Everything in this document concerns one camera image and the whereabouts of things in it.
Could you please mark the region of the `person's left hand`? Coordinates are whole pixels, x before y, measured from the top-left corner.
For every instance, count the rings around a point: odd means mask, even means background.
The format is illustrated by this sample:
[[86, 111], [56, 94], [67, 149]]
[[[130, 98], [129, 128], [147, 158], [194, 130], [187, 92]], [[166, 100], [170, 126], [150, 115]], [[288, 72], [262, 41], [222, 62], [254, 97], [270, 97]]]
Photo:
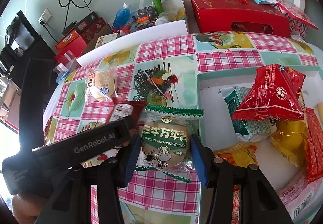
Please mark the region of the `person's left hand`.
[[12, 199], [13, 216], [19, 224], [34, 224], [48, 198], [31, 193], [20, 193]]

